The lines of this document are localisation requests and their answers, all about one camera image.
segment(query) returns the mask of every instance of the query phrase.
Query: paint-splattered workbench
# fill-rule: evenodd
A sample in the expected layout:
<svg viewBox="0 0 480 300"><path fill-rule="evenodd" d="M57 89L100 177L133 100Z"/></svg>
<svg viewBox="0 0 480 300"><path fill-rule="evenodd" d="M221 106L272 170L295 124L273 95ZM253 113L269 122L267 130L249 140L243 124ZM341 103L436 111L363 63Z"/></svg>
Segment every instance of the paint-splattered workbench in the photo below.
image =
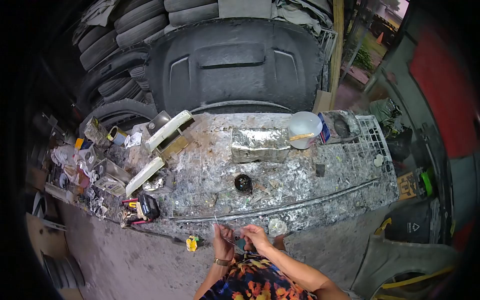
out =
<svg viewBox="0 0 480 300"><path fill-rule="evenodd" d="M290 231L325 226L398 200L398 187L385 139L373 116L357 116L361 134L352 143L323 145L319 140L306 150L291 149L284 163L231 160L232 127L287 128L289 114L242 113L195 115L190 131L194 142L168 168L175 176L174 191L156 194L161 215L152 223L135 225L144 232L178 237L209 238L212 222L234 228L257 224L267 228L270 218L284 220ZM133 133L149 137L145 124ZM373 160L381 154L383 164ZM142 148L119 148L113 160L135 175L152 157ZM324 165L318 177L315 165ZM249 195L237 193L233 181L246 174L258 187ZM99 191L108 206L107 219L119 222L120 198Z"/></svg>

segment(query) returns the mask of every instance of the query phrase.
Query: traffic cone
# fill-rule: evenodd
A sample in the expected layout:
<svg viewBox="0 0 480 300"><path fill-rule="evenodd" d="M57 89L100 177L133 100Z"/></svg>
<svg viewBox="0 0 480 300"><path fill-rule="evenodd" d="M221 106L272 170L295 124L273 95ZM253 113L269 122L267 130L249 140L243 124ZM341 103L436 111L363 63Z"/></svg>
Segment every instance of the traffic cone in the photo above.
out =
<svg viewBox="0 0 480 300"><path fill-rule="evenodd" d="M377 39L377 44L380 45L382 43L382 37L384 37L384 33L380 33L380 35L378 36L378 39Z"/></svg>

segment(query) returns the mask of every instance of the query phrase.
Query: colorful shirt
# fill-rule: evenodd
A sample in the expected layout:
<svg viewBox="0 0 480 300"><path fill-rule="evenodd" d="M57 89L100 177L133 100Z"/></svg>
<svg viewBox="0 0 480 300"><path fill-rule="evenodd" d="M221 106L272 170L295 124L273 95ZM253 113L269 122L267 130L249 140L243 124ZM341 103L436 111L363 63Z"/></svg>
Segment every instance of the colorful shirt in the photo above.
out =
<svg viewBox="0 0 480 300"><path fill-rule="evenodd" d="M204 300L317 300L256 253L234 258L229 272L201 298Z"/></svg>

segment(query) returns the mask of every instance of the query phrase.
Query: white bucket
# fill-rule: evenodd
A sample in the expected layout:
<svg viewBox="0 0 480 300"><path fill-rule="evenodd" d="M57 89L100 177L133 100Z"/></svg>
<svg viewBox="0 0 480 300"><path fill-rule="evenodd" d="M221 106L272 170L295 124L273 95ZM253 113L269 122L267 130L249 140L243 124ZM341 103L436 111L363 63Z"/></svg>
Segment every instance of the white bucket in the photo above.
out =
<svg viewBox="0 0 480 300"><path fill-rule="evenodd" d="M307 149L315 142L320 132L322 132L322 127L322 121L314 113L309 111L295 113L288 124L289 138L307 133L313 133L313 136L291 141L290 145L297 149Z"/></svg>

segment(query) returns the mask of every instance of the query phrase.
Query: blue box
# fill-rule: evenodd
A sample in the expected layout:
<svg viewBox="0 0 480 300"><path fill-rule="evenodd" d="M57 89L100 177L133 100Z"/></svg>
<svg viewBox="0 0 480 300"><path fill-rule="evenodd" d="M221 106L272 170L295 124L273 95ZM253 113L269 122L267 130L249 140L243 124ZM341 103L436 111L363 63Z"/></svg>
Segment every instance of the blue box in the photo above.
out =
<svg viewBox="0 0 480 300"><path fill-rule="evenodd" d="M320 139L322 140L323 144L326 144L330 138L330 130L328 129L327 124L325 124L325 120L321 112L318 113L318 117L320 120L322 120L322 132L320 132Z"/></svg>

